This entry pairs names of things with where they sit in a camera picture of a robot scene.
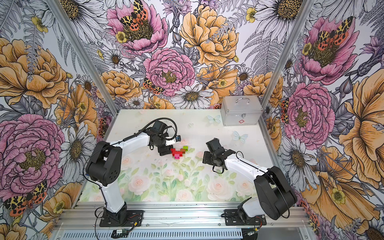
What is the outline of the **long red lego brick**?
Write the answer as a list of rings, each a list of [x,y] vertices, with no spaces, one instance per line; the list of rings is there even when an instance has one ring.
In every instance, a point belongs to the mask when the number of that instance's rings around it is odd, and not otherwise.
[[[182,157],[184,153],[182,153],[181,151],[177,151],[177,150],[176,150],[176,153],[175,153],[175,154],[179,154],[179,155]]]

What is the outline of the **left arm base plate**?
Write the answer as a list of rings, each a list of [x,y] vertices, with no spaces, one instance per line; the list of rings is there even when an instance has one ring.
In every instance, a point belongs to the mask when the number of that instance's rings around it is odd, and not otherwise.
[[[100,227],[132,227],[137,223],[137,227],[142,224],[144,211],[142,210],[123,210],[119,213],[110,213],[105,210],[101,217]]]

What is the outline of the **aluminium front rail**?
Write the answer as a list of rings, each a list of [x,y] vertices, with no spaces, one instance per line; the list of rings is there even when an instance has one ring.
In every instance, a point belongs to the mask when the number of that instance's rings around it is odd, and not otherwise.
[[[238,202],[129,202],[128,210],[143,210],[141,230],[166,228],[225,228],[221,214],[236,209]],[[100,202],[80,202],[65,210],[55,230],[91,230],[96,221],[95,210]]]

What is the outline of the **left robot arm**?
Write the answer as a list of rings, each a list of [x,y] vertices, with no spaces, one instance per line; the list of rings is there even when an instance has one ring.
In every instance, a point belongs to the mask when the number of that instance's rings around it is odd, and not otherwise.
[[[120,227],[129,224],[127,203],[118,185],[122,157],[140,148],[158,149],[159,155],[172,153],[173,145],[181,141],[177,124],[170,118],[158,118],[145,125],[137,133],[115,142],[101,141],[86,165],[89,182],[96,184],[105,201],[101,227]]]

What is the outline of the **silver metal case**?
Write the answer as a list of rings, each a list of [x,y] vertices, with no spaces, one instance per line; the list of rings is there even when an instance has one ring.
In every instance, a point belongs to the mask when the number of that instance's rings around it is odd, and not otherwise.
[[[221,116],[224,126],[256,125],[262,113],[263,108],[255,95],[223,97]]]

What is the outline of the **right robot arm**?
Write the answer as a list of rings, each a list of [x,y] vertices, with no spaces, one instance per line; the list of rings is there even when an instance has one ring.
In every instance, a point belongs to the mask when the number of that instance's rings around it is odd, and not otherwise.
[[[221,168],[223,172],[230,171],[245,177],[254,183],[257,192],[256,198],[248,198],[238,205],[236,214],[225,213],[224,216],[238,219],[243,225],[250,225],[252,220],[265,215],[272,220],[289,218],[290,208],[298,198],[280,168],[254,164],[244,159],[239,151],[226,150],[217,138],[206,145],[208,150],[204,152],[203,164],[212,166],[213,171]]]

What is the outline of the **small green circuit board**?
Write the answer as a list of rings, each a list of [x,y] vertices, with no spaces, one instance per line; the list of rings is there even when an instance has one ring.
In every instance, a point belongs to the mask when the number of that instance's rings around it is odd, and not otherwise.
[[[118,229],[118,230],[113,230],[111,234],[112,239],[119,239],[119,238],[125,238],[127,234],[126,229]]]

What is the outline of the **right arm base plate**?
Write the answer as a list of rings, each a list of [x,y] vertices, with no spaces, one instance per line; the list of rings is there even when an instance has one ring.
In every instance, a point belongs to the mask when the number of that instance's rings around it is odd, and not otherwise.
[[[262,227],[267,225],[264,215],[248,217],[243,210],[226,209],[221,214],[221,218],[225,219],[226,226],[256,226]]]

